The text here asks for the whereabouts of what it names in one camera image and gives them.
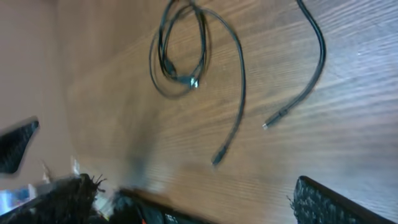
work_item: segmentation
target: black cable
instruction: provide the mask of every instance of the black cable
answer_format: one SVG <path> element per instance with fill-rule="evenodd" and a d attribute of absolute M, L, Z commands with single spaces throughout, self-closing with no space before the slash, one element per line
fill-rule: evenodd
<path fill-rule="evenodd" d="M 156 87 L 156 90 L 163 95 L 166 98 L 179 98 L 185 94 L 187 94 L 193 87 L 197 87 L 198 82 L 200 80 L 201 75 L 204 72 L 204 68 L 206 65 L 206 18 L 205 14 L 209 14 L 213 17 L 215 17 L 217 20 L 219 20 L 226 28 L 226 30 L 229 32 L 231 37 L 236 43 L 236 47 L 238 49 L 238 54 L 239 54 L 239 59 L 241 63 L 241 76 L 242 76 L 242 87 L 241 87 L 241 100 L 239 103 L 239 108 L 238 108 L 238 114 L 236 115 L 236 120 L 233 124 L 233 127 L 231 131 L 229 132 L 224 144 L 221 146 L 219 151 L 216 153 L 216 155 L 213 158 L 212 164 L 216 166 L 219 164 L 226 154 L 229 145 L 231 144 L 236 132 L 238 131 L 239 124 L 242 120 L 243 117 L 243 109 L 244 109 L 244 103 L 245 103 L 245 97 L 246 97 L 246 72 L 244 69 L 244 59 L 243 59 L 243 52 L 242 52 L 242 47 L 241 43 L 238 39 L 238 36 L 235 34 L 234 30 L 228 25 L 228 23 L 217 13 L 214 11 L 204 8 L 204 7 L 199 7 L 197 6 L 193 0 L 188 2 L 187 6 L 181 7 L 175 14 L 172 16 L 170 19 L 168 19 L 168 14 L 170 11 L 170 8 L 172 5 L 178 2 L 178 0 L 170 0 L 168 5 L 165 8 L 165 11 L 162 16 L 162 20 L 160 22 L 159 26 L 159 31 L 155 34 L 154 38 L 152 39 L 152 42 L 150 44 L 150 52 L 149 52 L 149 73 L 150 73 L 150 78 L 152 79 L 152 82 L 154 86 Z M 281 110 L 276 112 L 271 118 L 269 118 L 266 123 L 263 125 L 264 128 L 268 127 L 269 125 L 275 123 L 276 121 L 280 120 L 281 117 L 287 114 L 287 112 L 293 108 L 297 103 L 302 101 L 312 90 L 312 88 L 315 86 L 316 82 L 318 81 L 320 74 L 322 72 L 322 68 L 325 63 L 325 52 L 326 52 L 326 47 L 325 47 L 325 41 L 323 39 L 322 33 L 317 25 L 317 23 L 313 20 L 311 14 L 308 12 L 307 8 L 304 6 L 303 2 L 301 0 L 297 0 L 297 4 L 303 11 L 305 17 L 310 21 L 312 27 L 315 30 L 315 33 L 317 34 L 320 48 L 321 48 L 321 56 L 320 60 L 318 62 L 317 69 L 315 70 L 315 73 L 310 80 L 310 83 L 307 85 L 307 87 L 302 91 L 299 96 L 293 99 L 292 102 L 290 102 L 288 105 L 283 107 Z M 170 61 L 170 59 L 167 57 L 167 44 L 169 42 L 170 38 L 170 33 L 172 30 L 173 25 L 175 22 L 179 19 L 184 18 L 187 14 L 194 12 L 195 17 L 197 18 L 198 21 L 198 26 L 199 26 L 199 31 L 200 31 L 200 41 L 201 41 L 201 55 L 199 58 L 198 65 L 193 69 L 193 71 L 189 75 L 179 75 L 177 74 L 177 71 L 173 65 L 173 63 Z M 166 93 L 164 92 L 160 86 L 157 84 L 154 74 L 152 72 L 152 51 L 154 48 L 155 40 L 158 37 L 158 43 L 157 43 L 157 55 L 159 59 L 159 65 L 160 65 L 160 70 L 162 71 L 163 76 L 176 83 L 180 83 L 183 85 L 186 85 L 186 89 L 181 91 L 180 93 Z"/>
<path fill-rule="evenodd" d="M 301 91 L 300 94 L 298 94 L 290 103 L 288 103 L 286 106 L 282 107 L 278 112 L 274 113 L 270 118 L 268 118 L 262 127 L 264 129 L 267 129 L 269 126 L 275 124 L 278 122 L 283 116 L 285 116 L 294 106 L 296 106 L 298 103 L 303 101 L 312 91 L 313 87 L 315 84 L 317 84 L 317 81 L 319 80 L 323 67 L 325 65 L 325 59 L 326 59 L 326 44 L 325 40 L 323 38 L 322 32 L 318 26 L 318 24 L 315 22 L 313 17 L 311 16 L 310 12 L 308 9 L 305 7 L 304 3 L 302 0 L 297 0 L 297 4 L 301 11 L 303 12 L 304 16 L 307 18 L 307 20 L 310 22 L 312 28 L 314 29 L 317 37 L 318 37 L 318 42 L 319 42 L 319 48 L 320 48 L 320 56 L 319 56 L 319 61 L 318 65 L 315 69 L 314 74 L 312 75 L 312 78 L 310 82 L 307 84 L 307 86 L 304 88 L 303 91 Z"/>

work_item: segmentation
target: wood grain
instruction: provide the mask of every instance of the wood grain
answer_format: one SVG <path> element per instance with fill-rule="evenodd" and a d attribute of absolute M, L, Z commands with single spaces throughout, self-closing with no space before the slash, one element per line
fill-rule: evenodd
<path fill-rule="evenodd" d="M 166 3 L 59 0 L 68 123 L 83 166 L 220 223 L 294 223 L 286 196 L 300 175 L 398 222 L 396 0 L 305 1 L 326 39 L 325 71 L 267 131 L 264 120 L 315 69 L 312 28 L 293 0 L 198 1 L 235 28 L 246 61 L 243 122 L 216 170 L 210 159 L 238 108 L 239 57 L 209 19 L 211 62 L 199 89 L 161 97 L 147 57 Z M 189 72 L 200 53 L 193 17 L 175 26 L 169 46 L 177 69 Z"/>

